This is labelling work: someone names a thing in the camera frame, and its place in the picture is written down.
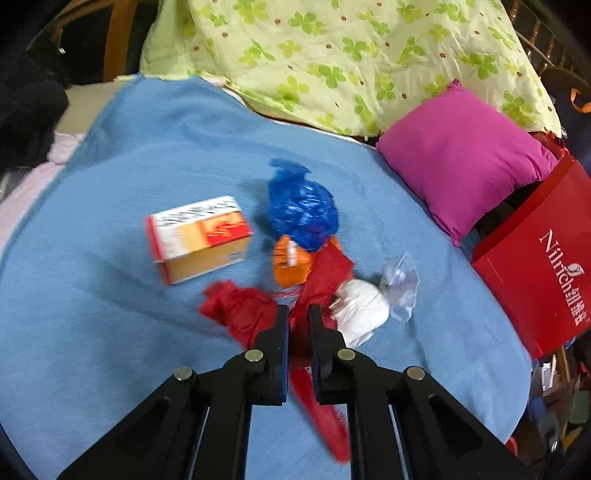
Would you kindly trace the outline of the green clover pattern quilt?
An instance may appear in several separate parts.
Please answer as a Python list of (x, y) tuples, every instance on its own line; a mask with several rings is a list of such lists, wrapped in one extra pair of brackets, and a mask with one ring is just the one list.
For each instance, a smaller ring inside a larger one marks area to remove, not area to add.
[(346, 136), (380, 135), (453, 81), (527, 131), (561, 130), (498, 1), (163, 1), (140, 70)]

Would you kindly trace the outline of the magenta pillow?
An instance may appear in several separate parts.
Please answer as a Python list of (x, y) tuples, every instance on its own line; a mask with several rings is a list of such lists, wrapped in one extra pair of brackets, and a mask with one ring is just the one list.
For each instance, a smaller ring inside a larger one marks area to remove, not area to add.
[(456, 246), (486, 213), (558, 164), (457, 79), (389, 127), (377, 150)]

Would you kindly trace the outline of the black clothing pile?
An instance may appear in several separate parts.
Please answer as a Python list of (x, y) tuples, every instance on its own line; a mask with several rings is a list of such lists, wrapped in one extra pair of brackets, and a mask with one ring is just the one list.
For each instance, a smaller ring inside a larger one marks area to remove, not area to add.
[(39, 39), (1, 57), (1, 171), (46, 160), (69, 101), (58, 48)]

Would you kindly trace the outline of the blue blanket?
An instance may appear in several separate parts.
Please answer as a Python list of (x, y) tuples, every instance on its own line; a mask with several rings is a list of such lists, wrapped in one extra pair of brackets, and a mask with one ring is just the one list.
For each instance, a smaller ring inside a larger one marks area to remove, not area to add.
[[(332, 193), (356, 275), (403, 254), (421, 283), (412, 319), (363, 344), (419, 365), (499, 439), (528, 401), (531, 360), (464, 252), (368, 146), (281, 125), (198, 78), (124, 86), (13, 234), (1, 263), (1, 423), (29, 469), (57, 477), (179, 366), (209, 371), (238, 343), (198, 312), (230, 280), (271, 291), (267, 181), (276, 159)], [(146, 218), (229, 195), (250, 226), (245, 261), (166, 285)]]

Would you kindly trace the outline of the red plastic bag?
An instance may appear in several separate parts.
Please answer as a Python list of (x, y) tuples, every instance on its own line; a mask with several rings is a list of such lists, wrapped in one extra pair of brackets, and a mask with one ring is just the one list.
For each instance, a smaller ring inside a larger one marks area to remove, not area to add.
[[(346, 420), (335, 407), (322, 405), (315, 399), (311, 373), (311, 326), (308, 308), (321, 307), (325, 327), (335, 329), (329, 307), (339, 285), (353, 278), (353, 261), (349, 260), (332, 237), (311, 257), (311, 268), (305, 278), (294, 307), (288, 314), (290, 326), (290, 387), (295, 398), (308, 414), (325, 446), (336, 461), (349, 462), (349, 431)], [(276, 320), (276, 299), (254, 287), (240, 288), (231, 281), (217, 281), (204, 291), (205, 300), (198, 311), (201, 315), (225, 327), (242, 347), (254, 346), (256, 335), (269, 329)]]

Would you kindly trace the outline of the clear plastic wrapper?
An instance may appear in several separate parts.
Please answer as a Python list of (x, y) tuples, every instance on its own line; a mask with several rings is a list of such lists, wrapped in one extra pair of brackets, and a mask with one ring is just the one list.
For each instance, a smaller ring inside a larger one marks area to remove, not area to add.
[(394, 319), (406, 323), (412, 318), (420, 283), (417, 267), (408, 253), (386, 262), (379, 288)]

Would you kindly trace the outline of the pink white bed sheet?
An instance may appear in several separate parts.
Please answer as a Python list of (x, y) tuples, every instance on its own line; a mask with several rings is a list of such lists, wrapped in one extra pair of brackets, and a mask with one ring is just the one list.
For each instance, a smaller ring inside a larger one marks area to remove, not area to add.
[(1, 201), (1, 250), (40, 194), (65, 168), (98, 114), (122, 86), (122, 82), (107, 82), (73, 86), (66, 91), (69, 106), (55, 127), (46, 161), (27, 172), (22, 180), (8, 182), (7, 195)]

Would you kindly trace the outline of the wooden headboard frame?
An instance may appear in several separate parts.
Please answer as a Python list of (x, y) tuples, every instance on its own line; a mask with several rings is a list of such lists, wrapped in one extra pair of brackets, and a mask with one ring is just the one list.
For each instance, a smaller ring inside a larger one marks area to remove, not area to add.
[(110, 82), (139, 69), (156, 1), (71, 1), (27, 53), (64, 85)]

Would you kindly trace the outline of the orange white cardboard box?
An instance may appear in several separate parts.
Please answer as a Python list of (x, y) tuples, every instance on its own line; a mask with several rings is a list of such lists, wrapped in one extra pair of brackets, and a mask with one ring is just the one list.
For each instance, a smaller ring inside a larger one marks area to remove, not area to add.
[(167, 285), (242, 262), (252, 238), (231, 196), (154, 213), (145, 219), (145, 229), (153, 262)]

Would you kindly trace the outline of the blue crumpled plastic bag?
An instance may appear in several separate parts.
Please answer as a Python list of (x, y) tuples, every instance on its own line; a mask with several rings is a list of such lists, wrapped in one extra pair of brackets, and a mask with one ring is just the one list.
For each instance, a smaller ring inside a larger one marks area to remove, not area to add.
[(339, 212), (332, 193), (307, 178), (300, 163), (273, 159), (273, 178), (267, 182), (266, 217), (276, 238), (287, 235), (307, 252), (321, 249), (339, 230)]

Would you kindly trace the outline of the white crumpled paper ball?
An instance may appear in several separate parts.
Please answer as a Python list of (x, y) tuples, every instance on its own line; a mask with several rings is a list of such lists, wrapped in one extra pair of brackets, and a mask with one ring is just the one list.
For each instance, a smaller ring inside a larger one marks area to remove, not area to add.
[(346, 347), (356, 348), (390, 317), (390, 303), (374, 284), (360, 279), (342, 282), (329, 307)]

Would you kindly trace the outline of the red paper shopping bag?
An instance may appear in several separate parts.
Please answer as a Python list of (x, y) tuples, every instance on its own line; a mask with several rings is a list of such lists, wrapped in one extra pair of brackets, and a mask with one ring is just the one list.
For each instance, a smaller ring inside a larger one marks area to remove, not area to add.
[(472, 265), (533, 359), (590, 328), (590, 178), (563, 158), (473, 252)]

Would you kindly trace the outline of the orange snack wrapper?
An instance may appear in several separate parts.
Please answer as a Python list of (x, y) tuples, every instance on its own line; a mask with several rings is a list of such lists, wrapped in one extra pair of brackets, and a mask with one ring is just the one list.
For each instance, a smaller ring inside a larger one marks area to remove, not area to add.
[(301, 248), (289, 235), (283, 235), (273, 250), (273, 277), (280, 288), (303, 286), (311, 273), (317, 252)]

